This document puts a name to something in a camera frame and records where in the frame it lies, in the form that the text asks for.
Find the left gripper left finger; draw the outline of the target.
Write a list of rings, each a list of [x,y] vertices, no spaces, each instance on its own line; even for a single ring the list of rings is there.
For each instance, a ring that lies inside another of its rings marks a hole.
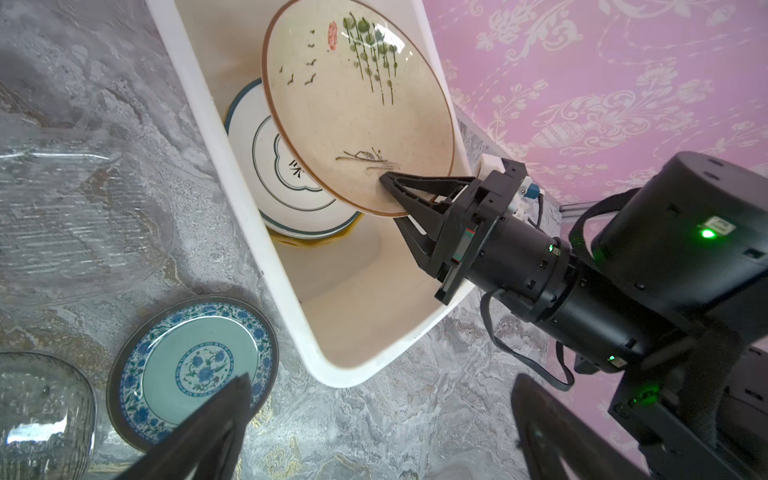
[[[232,379],[121,479],[231,479],[251,418],[251,384]]]

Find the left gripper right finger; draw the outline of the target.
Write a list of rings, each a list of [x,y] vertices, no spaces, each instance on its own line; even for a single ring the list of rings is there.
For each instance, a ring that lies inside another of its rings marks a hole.
[[[633,463],[576,417],[530,376],[520,374],[511,408],[532,479],[646,479]]]

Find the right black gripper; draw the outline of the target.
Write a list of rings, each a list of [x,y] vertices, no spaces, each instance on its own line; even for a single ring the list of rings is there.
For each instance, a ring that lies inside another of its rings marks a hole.
[[[379,178],[420,269],[448,303],[468,280],[521,320],[582,358],[587,370],[618,372],[683,339],[670,321],[631,299],[579,259],[571,244],[507,213],[509,200],[474,176]],[[435,218],[421,233],[414,218]]]

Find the yellow white-dotted scalloped plate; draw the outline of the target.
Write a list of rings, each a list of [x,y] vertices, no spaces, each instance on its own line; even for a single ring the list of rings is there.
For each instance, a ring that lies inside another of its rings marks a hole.
[[[290,236],[284,235],[280,232],[272,230],[271,228],[268,228],[267,231],[270,238],[278,244],[297,247],[297,248],[314,248],[314,247],[329,245],[333,242],[336,242],[345,237],[348,237],[363,218],[364,218],[364,215],[358,213],[348,226],[344,227],[343,229],[327,237],[296,238],[296,237],[290,237]]]

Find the white plate with clover emblem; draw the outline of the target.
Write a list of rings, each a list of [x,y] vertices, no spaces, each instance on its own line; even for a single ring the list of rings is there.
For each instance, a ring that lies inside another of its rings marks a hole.
[[[271,115],[260,79],[235,96],[224,126],[268,228],[296,238],[327,237],[359,213],[324,191],[294,158]]]

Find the cream plate with green leaves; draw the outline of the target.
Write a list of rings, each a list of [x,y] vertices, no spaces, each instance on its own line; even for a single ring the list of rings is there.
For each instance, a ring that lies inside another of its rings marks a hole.
[[[278,130],[300,165],[355,209],[402,217],[381,175],[451,173],[455,128],[438,77],[373,8],[288,2],[267,29],[262,75]]]

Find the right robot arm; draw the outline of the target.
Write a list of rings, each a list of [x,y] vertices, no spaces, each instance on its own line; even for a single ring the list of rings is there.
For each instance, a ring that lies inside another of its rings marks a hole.
[[[530,475],[763,479],[767,475],[767,181],[722,159],[675,154],[644,186],[594,204],[592,240],[516,219],[527,171],[485,178],[381,176],[397,226],[448,303],[463,281],[550,335],[575,363],[537,363],[511,404]]]

